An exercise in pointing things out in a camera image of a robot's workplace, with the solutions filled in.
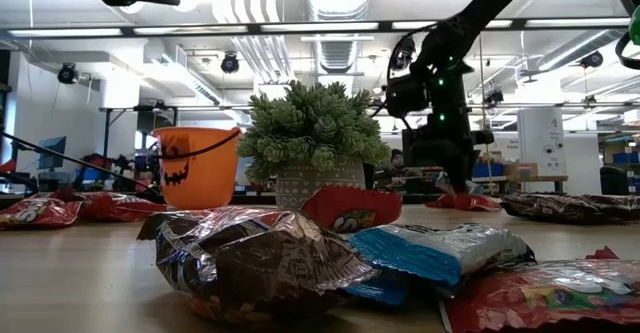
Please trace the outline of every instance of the succulent plant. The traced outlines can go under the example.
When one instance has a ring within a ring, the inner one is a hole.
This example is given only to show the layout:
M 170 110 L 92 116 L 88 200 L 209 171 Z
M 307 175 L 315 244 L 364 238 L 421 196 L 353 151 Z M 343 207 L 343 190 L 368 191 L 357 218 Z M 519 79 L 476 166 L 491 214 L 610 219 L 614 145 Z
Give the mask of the succulent plant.
M 263 182 L 290 160 L 302 160 L 319 171 L 333 169 L 338 157 L 378 164 L 389 147 L 380 140 L 380 126 L 367 116 L 367 91 L 347 97 L 340 83 L 306 87 L 291 81 L 285 98 L 251 96 L 253 127 L 238 143 L 240 157 L 252 157 L 247 177 Z

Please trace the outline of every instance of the cardboard box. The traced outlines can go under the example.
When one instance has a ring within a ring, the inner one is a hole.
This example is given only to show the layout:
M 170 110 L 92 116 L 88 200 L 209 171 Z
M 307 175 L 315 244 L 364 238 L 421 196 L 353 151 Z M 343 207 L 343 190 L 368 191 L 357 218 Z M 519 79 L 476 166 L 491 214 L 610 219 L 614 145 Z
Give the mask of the cardboard box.
M 507 177 L 520 177 L 520 178 L 537 177 L 538 165 L 536 163 L 505 164 L 504 175 Z

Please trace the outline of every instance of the shiny foil wrapper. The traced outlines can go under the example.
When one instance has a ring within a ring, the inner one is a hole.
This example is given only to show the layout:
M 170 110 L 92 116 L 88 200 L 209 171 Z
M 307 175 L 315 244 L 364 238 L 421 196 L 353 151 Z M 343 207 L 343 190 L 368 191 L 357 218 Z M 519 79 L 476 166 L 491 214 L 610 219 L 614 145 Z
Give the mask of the shiny foil wrapper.
M 514 194 L 500 205 L 509 215 L 568 224 L 623 224 L 640 221 L 640 200 L 635 196 L 554 196 Z
M 201 316 L 231 323 L 291 322 L 321 314 L 340 288 L 377 271 L 337 234 L 291 210 L 223 207 L 155 214 L 156 266 Z

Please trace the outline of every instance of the person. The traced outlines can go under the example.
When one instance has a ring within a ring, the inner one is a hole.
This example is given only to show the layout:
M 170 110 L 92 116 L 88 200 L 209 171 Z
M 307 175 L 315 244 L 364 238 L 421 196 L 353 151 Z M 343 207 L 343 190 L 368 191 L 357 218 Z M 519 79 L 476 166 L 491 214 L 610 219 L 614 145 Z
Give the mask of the person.
M 404 169 L 404 154 L 399 149 L 393 149 L 391 151 L 391 167 L 389 170 L 392 175 L 397 175 Z
M 404 184 L 402 180 L 394 178 L 403 177 L 405 174 L 404 155 L 401 150 L 393 149 L 391 150 L 391 164 L 388 168 L 376 172 L 375 180 L 378 187 L 386 187 L 393 190 Z

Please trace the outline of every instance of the bucket handle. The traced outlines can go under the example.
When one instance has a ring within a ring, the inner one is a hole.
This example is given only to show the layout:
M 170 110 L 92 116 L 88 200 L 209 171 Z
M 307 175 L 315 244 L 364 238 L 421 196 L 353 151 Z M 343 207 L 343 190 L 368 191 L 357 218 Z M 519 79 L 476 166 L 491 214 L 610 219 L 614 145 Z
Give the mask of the bucket handle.
M 231 133 L 230 136 L 228 136 L 227 138 L 221 140 L 220 142 L 217 142 L 215 144 L 212 144 L 212 145 L 210 145 L 210 146 L 208 146 L 206 148 L 202 148 L 202 149 L 197 150 L 195 152 L 189 152 L 189 153 L 185 153 L 185 154 L 178 154 L 178 155 L 175 155 L 175 156 L 161 156 L 161 155 L 159 155 L 159 156 L 157 156 L 157 158 L 171 160 L 171 159 L 188 158 L 188 157 L 193 157 L 193 156 L 196 156 L 196 155 L 199 155 L 199 154 L 202 154 L 202 153 L 207 153 L 210 150 L 214 150 L 214 149 L 220 147 L 221 145 L 223 145 L 223 144 L 225 144 L 227 142 L 230 142 L 235 137 L 237 137 L 238 134 L 240 134 L 240 130 L 239 129 L 237 131 Z

